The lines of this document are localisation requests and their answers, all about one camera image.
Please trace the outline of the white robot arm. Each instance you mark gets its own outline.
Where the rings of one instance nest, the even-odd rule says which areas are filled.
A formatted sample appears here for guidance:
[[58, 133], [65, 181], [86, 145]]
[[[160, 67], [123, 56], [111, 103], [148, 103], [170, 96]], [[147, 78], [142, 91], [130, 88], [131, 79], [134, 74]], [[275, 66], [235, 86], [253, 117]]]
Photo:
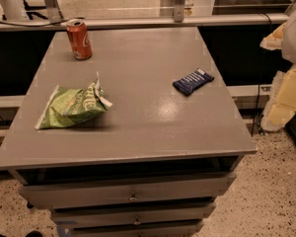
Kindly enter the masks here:
[[269, 101], [262, 112], [261, 127], [278, 131], [296, 114], [296, 9], [285, 23], [261, 41], [260, 46], [268, 50], [280, 49], [282, 58], [292, 63], [287, 72], [276, 73]]

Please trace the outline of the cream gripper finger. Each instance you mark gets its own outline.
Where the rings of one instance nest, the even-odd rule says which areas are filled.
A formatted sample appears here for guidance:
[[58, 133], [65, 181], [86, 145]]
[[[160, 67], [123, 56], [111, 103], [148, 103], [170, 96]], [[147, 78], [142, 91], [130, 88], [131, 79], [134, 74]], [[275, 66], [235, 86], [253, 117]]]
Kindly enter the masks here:
[[266, 131], [278, 131], [296, 114], [296, 64], [287, 72], [277, 71], [271, 84], [269, 101], [260, 125]]
[[262, 39], [259, 46], [267, 50], [281, 49], [284, 27], [285, 23], [277, 27], [271, 34]]

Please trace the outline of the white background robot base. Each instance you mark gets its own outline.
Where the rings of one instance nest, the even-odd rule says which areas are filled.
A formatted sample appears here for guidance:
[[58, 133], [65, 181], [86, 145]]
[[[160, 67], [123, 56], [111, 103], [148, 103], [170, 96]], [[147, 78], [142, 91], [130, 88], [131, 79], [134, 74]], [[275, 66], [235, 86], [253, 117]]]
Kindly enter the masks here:
[[26, 21], [29, 18], [23, 0], [0, 0], [0, 6], [8, 20]]

